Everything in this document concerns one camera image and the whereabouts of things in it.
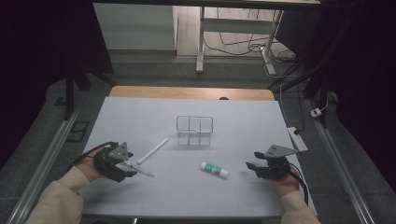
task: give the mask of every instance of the white tabletop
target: white tabletop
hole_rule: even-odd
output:
[[[213,118],[210,146],[177,143],[177,116]],[[107,97],[85,150],[127,142],[136,163],[164,138],[169,142],[117,183],[97,180],[81,190],[85,215],[120,217],[273,217],[283,208],[276,191],[250,171],[253,152],[292,147],[278,102]],[[295,155],[288,156],[300,168]],[[202,161],[227,169],[226,179],[200,170]]]

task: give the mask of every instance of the pen holder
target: pen holder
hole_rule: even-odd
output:
[[[176,126],[179,145],[210,145],[210,135],[213,133],[213,118],[178,116]]]

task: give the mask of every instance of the person's right hand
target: person's right hand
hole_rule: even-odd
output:
[[[297,176],[300,176],[297,170],[293,166],[290,166],[290,168],[292,172],[294,172]],[[300,189],[300,184],[298,180],[291,175],[287,175],[278,180],[273,180],[273,179],[265,179],[265,180],[267,180],[272,186],[276,188],[276,191],[280,196],[283,196],[288,193],[292,193],[293,191]]]

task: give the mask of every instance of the power adapter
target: power adapter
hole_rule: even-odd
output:
[[[321,115],[321,111],[319,110],[319,108],[313,109],[311,110],[311,115],[314,118],[317,118]]]

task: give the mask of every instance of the beige sleeve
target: beige sleeve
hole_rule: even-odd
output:
[[[88,178],[72,167],[60,180],[44,189],[26,223],[79,223],[83,201],[78,190],[89,184]]]
[[[282,224],[311,224],[320,223],[314,209],[308,207],[300,191],[288,193],[280,198],[285,208]]]

